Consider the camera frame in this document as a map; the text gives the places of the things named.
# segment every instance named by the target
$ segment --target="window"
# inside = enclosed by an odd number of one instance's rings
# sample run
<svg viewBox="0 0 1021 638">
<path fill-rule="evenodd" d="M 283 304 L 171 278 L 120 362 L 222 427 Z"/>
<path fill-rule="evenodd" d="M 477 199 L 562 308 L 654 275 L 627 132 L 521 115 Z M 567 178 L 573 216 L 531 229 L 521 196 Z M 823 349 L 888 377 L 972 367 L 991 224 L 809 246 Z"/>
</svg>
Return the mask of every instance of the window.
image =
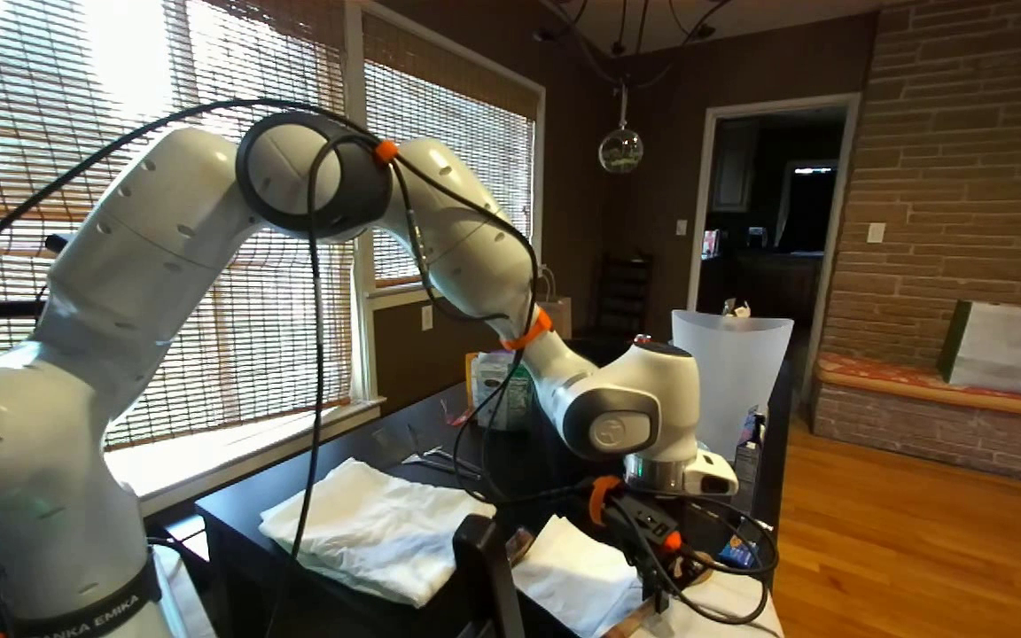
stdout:
<svg viewBox="0 0 1021 638">
<path fill-rule="evenodd" d="M 398 19 L 364 14 L 364 119 L 385 138 L 450 147 L 491 193 L 503 216 L 540 243 L 540 109 L 543 93 Z M 371 238 L 374 285 L 411 285 L 411 249 L 385 230 Z"/>
<path fill-rule="evenodd" d="M 339 25 L 339 3 L 318 3 Z M 338 108 L 339 43 L 322 28 L 290 37 L 204 0 L 0 0 L 0 216 L 131 123 L 225 97 L 280 97 Z M 210 115 L 196 123 L 240 134 L 258 115 Z M 128 147 L 0 233 L 0 303 L 41 297 L 49 233 L 69 233 Z M 349 383 L 349 249 L 322 249 L 325 405 Z M 313 407 L 313 294 L 306 243 L 258 230 L 212 285 L 175 341 L 140 402 L 105 447 L 238 427 Z M 33 317 L 0 320 L 0 356 L 26 341 Z"/>
</svg>

